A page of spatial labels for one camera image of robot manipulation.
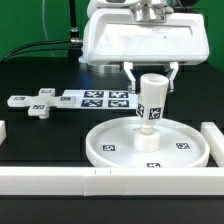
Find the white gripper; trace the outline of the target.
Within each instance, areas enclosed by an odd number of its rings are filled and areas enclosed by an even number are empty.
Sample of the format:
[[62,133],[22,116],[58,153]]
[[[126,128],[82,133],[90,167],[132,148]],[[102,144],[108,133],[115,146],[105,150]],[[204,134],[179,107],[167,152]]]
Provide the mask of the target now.
[[164,23],[137,22],[129,9],[99,9],[85,27],[83,55],[89,64],[124,62],[132,94],[138,93],[133,63],[167,63],[164,70],[168,92],[172,93],[179,63],[195,65],[209,56],[204,18],[200,14],[172,13]]

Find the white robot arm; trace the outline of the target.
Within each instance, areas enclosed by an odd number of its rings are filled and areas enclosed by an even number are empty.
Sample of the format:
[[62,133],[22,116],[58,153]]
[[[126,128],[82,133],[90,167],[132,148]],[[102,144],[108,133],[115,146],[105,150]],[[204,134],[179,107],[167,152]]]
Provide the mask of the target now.
[[209,56],[204,18],[179,13],[169,0],[90,0],[83,36],[83,57],[89,65],[164,65],[170,81],[181,64],[197,65]]

